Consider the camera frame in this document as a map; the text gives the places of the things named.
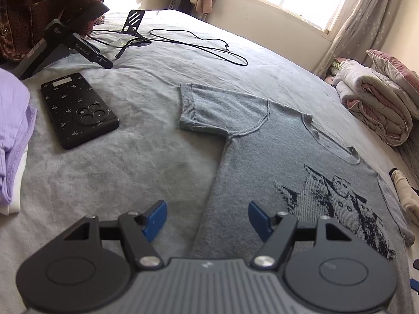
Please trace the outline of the black phone stand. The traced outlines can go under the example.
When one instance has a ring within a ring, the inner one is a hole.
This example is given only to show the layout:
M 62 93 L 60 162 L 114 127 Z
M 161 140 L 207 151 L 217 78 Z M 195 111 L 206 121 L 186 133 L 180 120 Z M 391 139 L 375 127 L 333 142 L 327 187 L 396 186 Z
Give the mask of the black phone stand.
M 141 25 L 144 17 L 145 10 L 143 9 L 132 9 L 126 17 L 124 26 L 122 27 L 122 33 L 130 35 L 138 35 L 138 29 Z

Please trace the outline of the folded grey pink quilt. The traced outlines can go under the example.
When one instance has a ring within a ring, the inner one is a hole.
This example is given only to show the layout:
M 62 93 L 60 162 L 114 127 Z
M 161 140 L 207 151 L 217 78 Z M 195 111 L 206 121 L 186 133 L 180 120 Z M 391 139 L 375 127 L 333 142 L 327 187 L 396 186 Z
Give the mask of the folded grey pink quilt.
M 418 119 L 418 93 L 388 74 L 344 60 L 334 79 L 346 109 L 392 147 L 406 142 Z

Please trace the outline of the black smartphone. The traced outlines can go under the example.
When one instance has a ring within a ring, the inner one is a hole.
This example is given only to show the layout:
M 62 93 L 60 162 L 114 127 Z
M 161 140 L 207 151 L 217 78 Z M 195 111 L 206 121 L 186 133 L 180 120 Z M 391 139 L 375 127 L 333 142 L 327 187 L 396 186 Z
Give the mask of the black smartphone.
M 119 127 L 119 118 L 80 73 L 41 85 L 48 115 L 65 150 Z

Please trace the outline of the grey knit sweater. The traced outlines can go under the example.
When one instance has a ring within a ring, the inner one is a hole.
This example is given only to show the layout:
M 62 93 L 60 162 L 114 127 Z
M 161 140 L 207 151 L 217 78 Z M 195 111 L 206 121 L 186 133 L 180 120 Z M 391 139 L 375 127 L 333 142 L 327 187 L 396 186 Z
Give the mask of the grey knit sweater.
M 247 218 L 253 201 L 307 222 L 330 216 L 387 259 L 413 244 L 380 174 L 314 127 L 311 116 L 215 87 L 183 84 L 180 93 L 180 127 L 226 140 L 194 257 L 250 257 L 259 244 Z

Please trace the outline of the person in red jacket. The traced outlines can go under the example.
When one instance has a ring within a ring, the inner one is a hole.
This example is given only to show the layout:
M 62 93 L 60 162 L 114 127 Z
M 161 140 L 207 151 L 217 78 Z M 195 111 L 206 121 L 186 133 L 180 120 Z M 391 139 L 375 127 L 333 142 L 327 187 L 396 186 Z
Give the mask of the person in red jacket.
M 19 63 L 54 19 L 66 23 L 100 0 L 1 0 L 1 63 Z

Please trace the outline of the grey bed sheet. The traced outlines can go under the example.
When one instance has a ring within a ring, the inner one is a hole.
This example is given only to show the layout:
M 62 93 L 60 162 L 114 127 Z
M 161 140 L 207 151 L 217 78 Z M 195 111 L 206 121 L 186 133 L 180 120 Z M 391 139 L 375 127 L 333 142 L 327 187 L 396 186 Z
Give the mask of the grey bed sheet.
M 21 186 L 21 210 L 1 218 L 1 312 L 25 307 L 16 289 L 19 265 L 86 214 L 112 219 L 158 199 L 169 216 L 156 245 L 165 257 L 190 254 L 221 160 L 223 139 L 178 128 L 182 83 L 265 97 L 309 114 L 338 143 L 353 147 L 383 178 L 404 167 L 398 152 L 352 116 L 333 87 L 274 52 L 180 12 L 147 12 L 140 31 L 166 29 L 179 45 L 129 48 L 110 70 L 74 54 L 25 84 L 38 110 Z M 120 126 L 63 150 L 41 84 L 81 73 Z

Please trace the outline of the folded beige garment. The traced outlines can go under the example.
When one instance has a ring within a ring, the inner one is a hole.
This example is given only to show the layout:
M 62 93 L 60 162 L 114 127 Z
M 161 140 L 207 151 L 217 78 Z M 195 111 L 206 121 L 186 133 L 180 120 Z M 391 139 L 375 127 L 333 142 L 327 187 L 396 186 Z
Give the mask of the folded beige garment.
M 401 206 L 408 214 L 410 220 L 419 225 L 419 198 L 418 189 L 410 186 L 408 179 L 400 169 L 393 168 L 389 172 L 393 185 L 396 189 Z

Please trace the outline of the pink grey pillow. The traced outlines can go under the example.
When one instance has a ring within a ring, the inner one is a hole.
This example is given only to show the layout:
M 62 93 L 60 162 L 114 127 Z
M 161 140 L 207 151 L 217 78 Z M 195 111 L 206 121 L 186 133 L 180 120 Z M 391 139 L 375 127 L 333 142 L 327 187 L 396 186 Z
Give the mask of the pink grey pillow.
M 409 110 L 413 118 L 418 120 L 418 75 L 391 55 L 372 49 L 366 53 L 372 60 L 374 69 L 397 84 L 408 95 L 412 101 Z

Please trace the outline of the purple knit garment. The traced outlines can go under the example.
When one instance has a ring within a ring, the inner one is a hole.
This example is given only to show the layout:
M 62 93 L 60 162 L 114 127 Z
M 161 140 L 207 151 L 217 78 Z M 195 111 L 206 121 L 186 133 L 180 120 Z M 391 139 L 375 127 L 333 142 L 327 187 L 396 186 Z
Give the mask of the purple knit garment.
M 1 214 L 21 210 L 21 183 L 28 143 L 33 135 L 37 109 L 29 104 L 27 87 L 1 70 Z

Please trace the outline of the grey curtain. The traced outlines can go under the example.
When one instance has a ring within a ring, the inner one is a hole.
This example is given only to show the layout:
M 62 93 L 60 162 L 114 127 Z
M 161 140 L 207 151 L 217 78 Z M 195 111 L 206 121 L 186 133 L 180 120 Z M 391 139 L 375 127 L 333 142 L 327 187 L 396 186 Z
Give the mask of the grey curtain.
M 381 49 L 388 36 L 401 0 L 358 0 L 339 29 L 328 51 L 314 69 L 320 78 L 336 58 L 355 60 L 364 66 L 372 61 L 366 51 Z

